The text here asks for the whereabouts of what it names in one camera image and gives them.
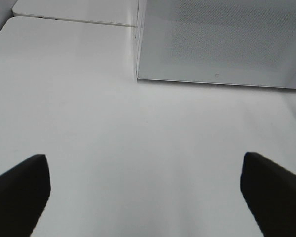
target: white tabletop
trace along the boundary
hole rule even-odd
[[[15,16],[134,26],[138,0],[18,0]]]
[[[16,17],[0,33],[0,174],[46,154],[34,237],[261,237],[243,155],[296,173],[296,91],[137,82],[133,28]]]

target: perforated panel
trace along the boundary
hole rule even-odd
[[[148,0],[139,77],[285,87],[296,0]]]

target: white table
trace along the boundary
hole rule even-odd
[[[0,174],[47,155],[34,237],[261,237],[243,155],[296,173],[296,91],[137,82],[133,28],[16,17],[0,33]]]
[[[15,16],[135,26],[138,0],[18,0]]]

